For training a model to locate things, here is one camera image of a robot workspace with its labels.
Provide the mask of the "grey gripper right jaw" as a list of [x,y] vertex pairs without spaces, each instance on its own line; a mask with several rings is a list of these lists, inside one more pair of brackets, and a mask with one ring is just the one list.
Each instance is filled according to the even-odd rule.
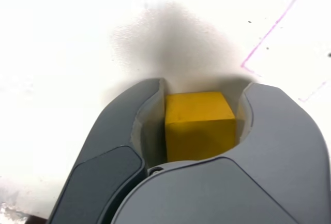
[[281,89],[250,84],[239,144],[141,182],[114,223],[324,223],[325,141]]

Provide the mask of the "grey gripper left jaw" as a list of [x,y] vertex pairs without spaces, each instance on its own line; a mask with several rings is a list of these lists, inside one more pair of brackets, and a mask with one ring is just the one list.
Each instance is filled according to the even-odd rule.
[[166,161],[165,82],[128,88],[100,113],[72,167],[49,223],[110,223],[148,170]]

